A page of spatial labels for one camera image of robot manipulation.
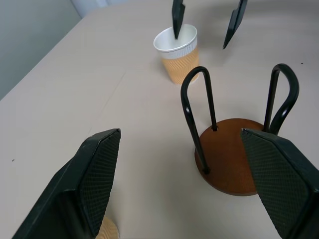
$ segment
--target white paper cup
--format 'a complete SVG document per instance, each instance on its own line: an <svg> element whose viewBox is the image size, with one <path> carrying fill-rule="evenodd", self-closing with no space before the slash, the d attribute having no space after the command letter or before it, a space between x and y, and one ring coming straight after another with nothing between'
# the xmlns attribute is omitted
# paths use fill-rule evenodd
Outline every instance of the white paper cup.
<svg viewBox="0 0 319 239"><path fill-rule="evenodd" d="M177 40L172 27L162 31L155 37L154 47L159 52L169 77L176 84L182 84L186 75L199 65L197 30L192 25L182 25Z"/></svg>

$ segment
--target paper cup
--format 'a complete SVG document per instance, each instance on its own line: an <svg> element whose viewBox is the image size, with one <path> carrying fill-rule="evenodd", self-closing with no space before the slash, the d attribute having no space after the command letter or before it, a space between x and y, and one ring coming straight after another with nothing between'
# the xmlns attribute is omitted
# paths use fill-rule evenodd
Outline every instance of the paper cup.
<svg viewBox="0 0 319 239"><path fill-rule="evenodd" d="M199 65L197 49L197 30L194 26L184 24L178 39L174 37L172 27L162 31L154 39L154 47L175 84L182 84L186 75Z"/></svg>

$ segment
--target white wall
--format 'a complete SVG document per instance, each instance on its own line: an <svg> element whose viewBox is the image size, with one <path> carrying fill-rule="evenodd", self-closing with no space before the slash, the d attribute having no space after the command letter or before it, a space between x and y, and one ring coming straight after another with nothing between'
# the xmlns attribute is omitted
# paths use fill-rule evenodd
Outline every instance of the white wall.
<svg viewBox="0 0 319 239"><path fill-rule="evenodd" d="M107 0L109 5L116 5L116 4L125 3L125 2L128 2L128 1L129 0Z"/></svg>
<svg viewBox="0 0 319 239"><path fill-rule="evenodd" d="M85 17L98 7L108 6L107 0L71 0L80 17Z"/></svg>
<svg viewBox="0 0 319 239"><path fill-rule="evenodd" d="M0 100L79 20L70 0L0 0Z"/></svg>

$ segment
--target beige table surface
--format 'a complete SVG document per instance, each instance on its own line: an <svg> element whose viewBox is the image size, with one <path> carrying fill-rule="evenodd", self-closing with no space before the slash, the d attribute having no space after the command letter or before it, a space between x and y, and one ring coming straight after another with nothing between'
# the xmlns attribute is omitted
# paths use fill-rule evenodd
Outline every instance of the beige table surface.
<svg viewBox="0 0 319 239"><path fill-rule="evenodd" d="M185 0L198 29L217 121L264 120L272 68L286 63L300 95L279 136L319 168L319 3L249 0L222 49L238 0ZM210 187L154 37L171 26L171 0L132 1L83 20L0 101L0 232L10 238L53 176L88 136L122 130L107 215L123 239L277 239L259 197ZM280 77L274 111L288 94ZM199 133L210 126L202 76L189 87Z"/></svg>

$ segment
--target wooden base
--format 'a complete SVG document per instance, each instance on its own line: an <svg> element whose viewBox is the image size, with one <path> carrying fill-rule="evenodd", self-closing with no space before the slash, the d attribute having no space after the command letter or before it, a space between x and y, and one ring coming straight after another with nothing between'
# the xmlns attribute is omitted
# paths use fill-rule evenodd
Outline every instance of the wooden base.
<svg viewBox="0 0 319 239"><path fill-rule="evenodd" d="M95 239L120 239L116 225L107 217L103 218L99 234Z"/></svg>
<svg viewBox="0 0 319 239"><path fill-rule="evenodd" d="M248 119L226 119L217 126L217 131L209 127L199 138L210 168L210 173L205 175L195 150L200 174L211 186L224 193L236 196L256 194L240 132L242 128L262 130L263 125Z"/></svg>

